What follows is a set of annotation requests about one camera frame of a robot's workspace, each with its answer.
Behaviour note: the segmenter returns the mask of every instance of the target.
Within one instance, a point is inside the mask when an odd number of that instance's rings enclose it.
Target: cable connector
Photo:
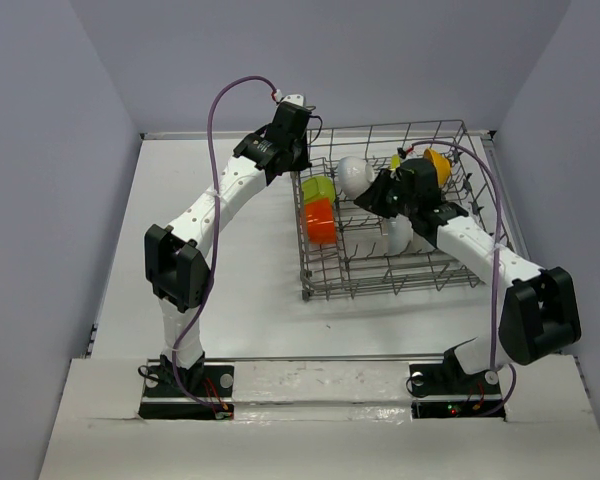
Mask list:
[[[229,202],[227,202],[227,200],[220,193],[218,193],[218,191],[215,188],[209,187],[207,190],[205,190],[204,193],[209,195],[211,198],[213,198],[214,202],[215,202],[215,198],[216,197],[218,198],[218,201],[224,207],[223,217],[226,218],[227,223],[230,222],[231,220],[233,220],[233,217],[235,216],[235,212],[231,209],[231,205],[229,204]]]
[[[278,88],[275,92],[271,92],[271,98],[273,99],[274,102],[280,103],[282,101],[282,99],[284,98],[284,96],[282,95],[282,92]]]
[[[506,245],[503,245],[500,242],[496,242],[495,240],[493,241],[493,246],[491,247],[491,251],[489,252],[490,255],[493,255],[495,253],[496,250],[505,250],[507,247]]]

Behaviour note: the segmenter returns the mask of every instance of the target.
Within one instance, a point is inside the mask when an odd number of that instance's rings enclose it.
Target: metal wire basket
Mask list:
[[[316,132],[311,131],[310,138]],[[334,128],[323,131],[310,147],[312,167],[292,175],[297,220],[302,297],[331,297],[432,288],[449,285],[475,287],[479,279],[453,257],[440,252],[417,236],[399,255],[388,256],[383,247],[383,219],[366,212],[347,198],[338,185],[338,161],[348,155],[366,159],[374,169],[388,167],[398,147],[416,140],[440,139],[460,144],[475,152],[471,137],[461,120],[410,122]],[[412,153],[421,156],[424,148]],[[443,187],[445,198],[463,206],[488,232],[495,230],[495,201],[492,186],[473,159],[464,158],[455,148],[437,147],[450,159],[452,174]],[[301,184],[324,175],[336,187],[333,215],[335,245],[309,242]],[[500,243],[510,246],[507,229]]]

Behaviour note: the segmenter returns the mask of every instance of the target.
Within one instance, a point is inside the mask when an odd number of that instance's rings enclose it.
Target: wire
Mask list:
[[[478,383],[478,388],[480,389],[480,401],[476,405],[476,410],[482,407],[484,404],[484,388],[482,387],[482,383]]]
[[[466,405],[467,403],[469,403],[469,400],[471,400],[471,397],[473,396],[473,388],[469,389],[469,396],[467,397],[467,399],[462,402],[462,406]]]
[[[156,383],[161,383],[161,384],[165,384],[164,381],[162,381],[160,379],[160,377],[153,376],[149,373],[149,367],[147,367],[146,365],[140,365],[138,367],[138,375],[140,375],[142,378],[144,378],[145,380],[150,380],[152,382],[156,382]]]
[[[253,133],[255,133],[255,134],[257,134],[257,135],[262,135],[264,132],[266,132],[266,131],[267,131],[267,128],[269,128],[269,125],[271,125],[271,124],[270,124],[270,123],[267,123],[266,125],[263,125],[263,126],[261,126],[261,127],[258,129],[258,130],[256,130],[256,131],[255,131],[255,132],[253,132]]]
[[[224,401],[220,398],[220,395],[218,395],[218,391],[216,390],[216,386],[213,384],[213,382],[211,381],[211,379],[209,377],[207,377],[207,383],[209,384],[209,386],[211,387],[211,390],[213,390],[213,394],[216,396],[216,398],[218,399],[218,402],[220,402],[220,405],[222,405],[222,408],[225,411],[229,411],[229,407],[227,406],[226,403],[224,403]]]
[[[202,382],[202,386],[204,387],[204,391],[207,394],[207,398],[213,400],[213,397],[211,396],[211,392],[209,391],[209,386],[206,383],[204,383],[204,382]],[[215,413],[216,413],[216,407],[215,407],[215,405],[213,403],[211,404],[211,410],[213,410],[213,414],[215,415]]]
[[[227,85],[222,90],[220,90],[218,95],[216,95],[216,98],[214,98],[213,103],[211,104],[211,108],[209,109],[209,116],[207,118],[207,144],[209,147],[209,160],[211,162],[213,188],[215,189],[216,192],[220,192],[220,180],[218,177],[218,165],[216,162],[216,154],[215,154],[215,150],[213,148],[213,116],[216,113],[216,108],[218,107],[218,103],[220,102],[220,99],[225,95],[225,93],[227,93],[229,90],[231,90],[233,87],[235,87],[237,85],[240,85],[245,82],[250,82],[250,81],[260,81],[260,82],[264,82],[267,85],[269,85],[269,87],[271,87],[271,90],[272,90],[271,98],[275,102],[275,93],[276,93],[275,85],[265,77],[261,77],[259,75],[251,75],[248,77],[239,78],[238,80],[231,82],[229,85]],[[177,354],[177,352],[178,352],[178,348],[180,347],[180,343],[182,343],[182,340],[184,339],[184,337],[186,337],[187,333],[189,333],[191,328],[195,325],[195,323],[200,318],[202,311],[204,310],[204,308],[207,305],[207,300],[209,299],[211,290],[213,289],[213,282],[214,282],[214,278],[215,278],[215,274],[216,274],[216,264],[218,262],[218,237],[220,236],[220,198],[217,195],[214,196],[214,214],[215,215],[213,218],[213,255],[211,257],[211,268],[209,269],[209,280],[207,282],[207,288],[205,289],[204,293],[202,294],[202,302],[200,303],[198,310],[194,314],[194,316],[191,319],[191,321],[189,322],[189,324],[185,327],[185,329],[182,331],[182,333],[178,336],[178,338],[174,342],[173,349],[171,352],[171,365],[173,367],[173,376],[176,380],[176,383],[178,384],[178,387],[180,388],[180,390],[186,397],[199,403],[200,405],[205,405],[207,407],[211,407],[213,405],[213,403],[205,402],[204,400],[196,397],[194,394],[189,392],[187,390],[187,388],[182,384],[182,380],[180,379],[180,374],[178,373],[178,354]]]
[[[428,395],[417,395],[413,392],[412,388],[409,388],[409,384],[411,384],[412,386],[414,385],[413,383],[413,377],[409,377],[407,378],[407,383],[406,383],[406,387],[407,387],[407,392],[409,392],[409,395],[411,395],[413,398],[426,398]]]
[[[495,197],[495,204],[496,204],[496,231],[495,231],[495,236],[494,236],[495,238],[493,239],[493,243],[494,243],[493,271],[492,271],[492,275],[491,275],[491,351],[490,351],[490,355],[489,355],[489,366],[490,366],[491,371],[495,372],[496,371],[496,347],[498,344],[498,284],[500,283],[500,249],[498,248],[497,244],[500,241],[500,238],[502,238],[502,230],[504,228],[504,224],[502,221],[502,200],[501,200],[501,196],[500,196],[500,189],[498,188],[496,179],[493,176],[493,174],[491,173],[491,170],[489,170],[489,167],[487,166],[487,164],[480,157],[478,157],[474,152],[472,152],[471,150],[469,150],[466,147],[463,147],[462,145],[458,145],[455,142],[447,142],[444,140],[420,140],[418,142],[412,143],[411,146],[416,147],[418,145],[425,145],[425,144],[432,145],[434,143],[437,145],[444,145],[447,147],[455,148],[455,149],[460,150],[461,152],[464,152],[467,155],[469,155],[476,162],[478,162],[480,169],[484,172],[484,174],[487,177],[489,177],[489,181],[491,182],[491,185],[493,186],[493,196]],[[505,395],[505,397],[502,399],[502,402],[500,403],[500,405],[498,405],[495,408],[492,408],[491,410],[489,410],[487,412],[483,412],[478,416],[486,417],[488,415],[491,415],[494,412],[497,412],[498,410],[500,410],[500,408],[502,408],[504,406],[505,403],[507,403],[509,401],[509,399],[513,395],[513,391],[516,388],[517,372],[513,365],[509,364],[509,368],[511,369],[511,374],[513,375],[513,378],[511,381],[511,388],[509,389],[509,392],[507,392],[507,395]]]
[[[487,410],[486,412],[482,412],[480,415],[476,415],[476,417],[488,417],[489,415],[491,415],[491,414],[497,412],[498,410],[500,410],[501,408],[503,408],[505,406],[505,404],[509,401],[509,399],[511,399],[511,396],[513,395],[513,391],[516,388],[516,383],[518,381],[518,372],[516,372],[516,369],[513,365],[509,364],[508,366],[511,369],[511,387],[509,387],[509,391],[504,396],[502,401],[498,404],[498,406],[493,407],[491,410]]]
[[[320,115],[309,115],[309,118],[317,118],[318,120],[320,120],[320,127],[318,128],[318,133],[316,133],[316,136],[313,138],[313,140],[309,142],[309,145],[313,145],[322,133],[322,117]]]

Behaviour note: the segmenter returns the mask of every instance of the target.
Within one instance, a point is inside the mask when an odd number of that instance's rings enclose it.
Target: yellow object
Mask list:
[[[319,175],[302,182],[302,195],[305,205],[323,198],[328,198],[329,203],[333,203],[336,199],[336,189],[330,178]]]
[[[432,148],[427,148],[424,151],[424,158],[433,163],[438,173],[438,186],[442,187],[451,176],[451,162],[448,158],[443,157]]]
[[[400,166],[401,160],[398,155],[394,155],[391,157],[391,165],[389,165],[389,170],[395,170]]]

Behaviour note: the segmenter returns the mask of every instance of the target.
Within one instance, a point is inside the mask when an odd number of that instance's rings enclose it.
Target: white sphere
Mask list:
[[[344,157],[338,162],[338,181],[344,194],[352,200],[362,195],[373,183],[376,173],[366,160]]]

